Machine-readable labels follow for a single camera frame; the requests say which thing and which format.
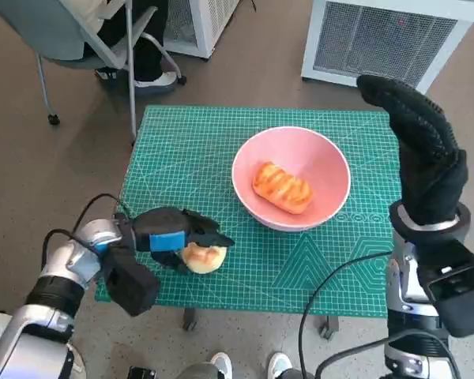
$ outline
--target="black cable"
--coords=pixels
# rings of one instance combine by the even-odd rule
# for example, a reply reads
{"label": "black cable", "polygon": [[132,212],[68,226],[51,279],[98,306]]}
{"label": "black cable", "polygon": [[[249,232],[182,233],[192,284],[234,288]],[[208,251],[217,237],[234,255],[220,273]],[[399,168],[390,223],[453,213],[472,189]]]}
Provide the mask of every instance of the black cable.
{"label": "black cable", "polygon": [[100,195],[96,195],[93,199],[91,199],[87,205],[83,208],[81,214],[79,215],[79,217],[77,217],[77,221],[76,223],[73,225],[73,228],[72,228],[72,233],[75,233],[77,231],[77,229],[79,228],[79,225],[81,225],[81,221],[82,219],[84,219],[84,217],[86,216],[86,212],[88,211],[88,209],[91,208],[91,206],[93,205],[93,203],[99,199],[101,199],[102,197],[110,197],[111,199],[114,199],[116,201],[116,203],[118,203],[119,205],[122,206],[123,208],[123,211],[125,212],[126,214],[126,217],[128,218],[131,218],[130,217],[130,210],[128,209],[128,207],[125,205],[125,203],[123,203],[121,200],[119,200],[116,196],[114,196],[113,194],[111,193],[101,193]]}
{"label": "black cable", "polygon": [[79,237],[76,237],[73,235],[73,233],[69,232],[66,229],[53,229],[52,231],[49,231],[49,233],[46,234],[46,237],[44,237],[44,242],[42,244],[42,268],[46,265],[47,262],[47,246],[49,245],[49,240],[53,235],[65,235],[66,237],[73,239],[75,242],[79,243],[86,249],[92,251],[96,255],[99,255],[99,252],[90,246],[87,242],[83,241]]}
{"label": "black cable", "polygon": [[306,305],[306,309],[303,311],[303,315],[302,315],[302,320],[300,321],[300,328],[299,328],[299,357],[300,357],[300,368],[302,369],[302,376],[303,376],[303,379],[307,379],[307,370],[306,370],[306,363],[304,362],[304,358],[303,358],[303,349],[302,349],[302,334],[303,334],[303,326],[304,324],[306,323],[306,319],[307,319],[307,314],[309,313],[309,310],[310,308],[312,307],[313,303],[314,303],[314,300],[316,299],[316,296],[318,296],[318,293],[319,291],[323,288],[323,286],[328,283],[328,281],[330,279],[332,279],[332,277],[337,274],[340,270],[342,270],[343,268],[349,266],[349,265],[353,265],[355,263],[358,263],[358,262],[361,262],[361,261],[366,261],[366,260],[369,260],[369,259],[375,259],[375,258],[378,258],[378,257],[385,257],[387,255],[390,255],[391,252],[390,251],[387,251],[385,253],[377,253],[377,254],[371,254],[371,255],[366,255],[365,257],[360,257],[360,258],[356,258],[356,259],[353,259],[351,261],[347,261],[346,263],[343,263],[342,265],[340,265],[339,267],[337,267],[335,270],[333,270],[330,275],[328,275],[325,280],[322,281],[322,283],[319,285],[318,288],[316,288],[316,291],[314,291],[313,295],[310,297],[310,300],[309,302],[307,303]]}
{"label": "black cable", "polygon": [[428,336],[430,338],[433,338],[437,342],[439,342],[441,344],[442,348],[444,349],[444,352],[447,354],[448,359],[450,360],[451,366],[453,367],[455,379],[461,379],[460,370],[458,369],[458,365],[455,361],[455,358],[453,357],[453,354],[451,354],[451,351],[446,346],[446,344],[439,337],[437,337],[435,334],[432,334],[432,333],[424,331],[424,330],[419,330],[419,329],[406,329],[402,332],[399,332],[399,333],[394,334],[392,336],[383,338],[381,340],[366,343],[364,345],[360,345],[358,347],[353,347],[351,349],[347,349],[347,350],[341,351],[340,353],[334,354],[330,358],[323,361],[323,363],[318,366],[318,368],[316,369],[315,379],[321,379],[322,371],[324,369],[326,369],[328,366],[330,366],[332,363],[335,363],[335,362],[337,362],[338,360],[340,360],[342,358],[346,358],[346,357],[349,357],[349,356],[354,355],[354,354],[362,353],[366,350],[370,350],[370,349],[373,349],[375,347],[384,345],[386,343],[391,343],[393,341],[400,340],[401,338],[404,338],[406,336],[413,336],[413,335]]}

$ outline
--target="white appliance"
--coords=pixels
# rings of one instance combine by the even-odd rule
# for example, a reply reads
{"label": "white appliance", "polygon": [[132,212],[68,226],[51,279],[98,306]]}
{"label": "white appliance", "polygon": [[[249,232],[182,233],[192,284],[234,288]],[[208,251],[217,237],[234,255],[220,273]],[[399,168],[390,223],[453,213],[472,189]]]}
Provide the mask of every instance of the white appliance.
{"label": "white appliance", "polygon": [[164,46],[209,58],[239,0],[169,0]]}
{"label": "white appliance", "polygon": [[314,0],[302,77],[363,73],[425,93],[474,22],[474,0]]}

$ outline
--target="office chair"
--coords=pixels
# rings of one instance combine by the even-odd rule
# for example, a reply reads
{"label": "office chair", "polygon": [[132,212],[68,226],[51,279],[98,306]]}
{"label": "office chair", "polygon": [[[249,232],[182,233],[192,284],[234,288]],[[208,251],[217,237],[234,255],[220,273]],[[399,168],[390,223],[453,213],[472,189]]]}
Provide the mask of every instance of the office chair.
{"label": "office chair", "polygon": [[[132,22],[133,0],[111,0],[102,6],[99,18],[108,20],[118,10],[126,7],[126,35],[117,44],[109,47],[92,30],[87,20],[74,12],[67,0],[0,0],[0,17],[7,22],[24,42],[36,53],[42,95],[51,125],[58,125],[60,120],[53,111],[47,95],[42,60],[72,69],[99,69],[112,67],[128,68],[128,85],[130,89],[130,123],[133,138],[137,136],[137,119],[135,115],[134,87],[134,54],[133,48],[139,38],[146,38],[160,50],[162,55],[174,67],[178,83],[184,85],[186,78],[179,67],[158,41],[144,32],[146,25],[156,12],[156,7],[149,8],[141,17]],[[96,52],[96,55],[84,58],[85,43]]]}

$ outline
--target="chair leg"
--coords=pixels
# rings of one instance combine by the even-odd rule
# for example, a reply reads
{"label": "chair leg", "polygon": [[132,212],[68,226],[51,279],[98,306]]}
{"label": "chair leg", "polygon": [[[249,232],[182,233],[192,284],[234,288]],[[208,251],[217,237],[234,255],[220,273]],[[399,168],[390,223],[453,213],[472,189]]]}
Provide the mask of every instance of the chair leg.
{"label": "chair leg", "polygon": [[174,67],[175,75],[177,76],[178,82],[181,85],[184,85],[186,83],[186,77],[182,75],[181,69],[179,68],[179,66],[177,66],[177,63],[175,63],[175,60],[171,57],[170,54],[168,54],[165,48],[160,45],[158,40],[146,32],[142,32],[141,37],[148,40],[149,42],[151,42],[153,45],[156,46],[156,48],[160,51],[160,53],[168,60],[168,62],[172,65],[172,67]]}
{"label": "chair leg", "polygon": [[37,60],[37,69],[39,71],[39,79],[40,79],[40,87],[42,88],[42,96],[44,97],[44,104],[46,104],[47,108],[47,119],[51,125],[58,125],[60,120],[58,115],[53,111],[49,98],[47,97],[47,90],[46,90],[46,81],[44,79],[44,70],[42,67],[42,58],[40,57],[39,53],[35,54]]}
{"label": "chair leg", "polygon": [[132,43],[132,2],[126,1],[126,40],[128,50],[128,89],[130,91],[130,124],[132,136],[137,137],[137,116],[135,115],[135,85],[134,85],[134,45]]}

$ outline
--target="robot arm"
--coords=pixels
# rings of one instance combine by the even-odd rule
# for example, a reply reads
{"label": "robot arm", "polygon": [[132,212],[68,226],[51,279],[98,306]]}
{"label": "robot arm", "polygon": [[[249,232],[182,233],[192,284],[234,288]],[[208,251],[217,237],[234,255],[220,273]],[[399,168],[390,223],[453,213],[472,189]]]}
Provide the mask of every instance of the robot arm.
{"label": "robot arm", "polygon": [[[448,346],[449,335],[474,334],[474,255],[462,245],[470,212],[459,202],[468,180],[466,153],[442,109],[416,90],[367,75],[357,85],[367,103],[389,113],[399,142],[402,198],[389,208],[389,335],[420,329]],[[454,377],[446,352],[427,336],[387,344],[385,361],[389,378]]]}
{"label": "robot arm", "polygon": [[156,301],[160,281],[135,260],[134,251],[171,252],[188,242],[232,246],[218,223],[196,212],[157,208],[129,220],[93,220],[53,252],[0,337],[0,377],[68,378],[73,355],[66,343],[89,284],[99,275],[111,298],[137,316]]}

